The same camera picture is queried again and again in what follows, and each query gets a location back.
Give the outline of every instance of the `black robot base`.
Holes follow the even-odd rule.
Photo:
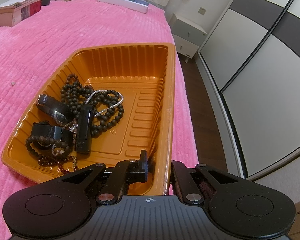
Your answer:
[[[174,195],[127,195],[147,172],[143,150],[139,160],[96,163],[18,191],[2,209],[11,240],[289,239],[295,206],[276,190],[173,161]]]

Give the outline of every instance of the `baseboard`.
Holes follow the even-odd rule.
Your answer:
[[[228,172],[243,178],[244,176],[238,148],[235,143],[234,135],[226,114],[226,110],[223,106],[218,90],[213,82],[210,72],[207,69],[207,66],[203,62],[201,55],[196,53],[194,59],[199,69],[203,83],[206,87],[212,105],[212,109],[217,121],[223,151],[225,153]]]

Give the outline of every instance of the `white nightstand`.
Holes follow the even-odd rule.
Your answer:
[[[173,14],[169,22],[177,52],[192,58],[204,41],[207,34],[204,29],[188,19]]]

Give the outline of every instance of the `bed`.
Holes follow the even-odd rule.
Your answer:
[[[174,43],[164,11],[147,14],[97,0],[53,1],[13,28],[0,27],[0,240],[10,237],[2,205],[12,193],[34,183],[1,162],[1,152],[39,88],[79,48],[131,43]],[[176,55],[172,159],[198,163],[184,78]]]

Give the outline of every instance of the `orange plastic tray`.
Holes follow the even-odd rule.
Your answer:
[[[170,43],[135,43],[99,46],[74,52],[40,89],[60,100],[60,89],[70,73],[95,90],[114,89],[124,96],[120,123],[92,139],[89,155],[71,155],[79,168],[94,163],[115,166],[121,160],[139,159],[148,152],[148,182],[130,185],[131,195],[165,195],[171,166],[175,46]],[[42,167],[26,150],[32,124],[53,120],[35,106],[37,96],[23,113],[2,153],[2,162],[21,175],[41,183],[61,176],[58,167]],[[72,171],[72,163],[64,164]]]

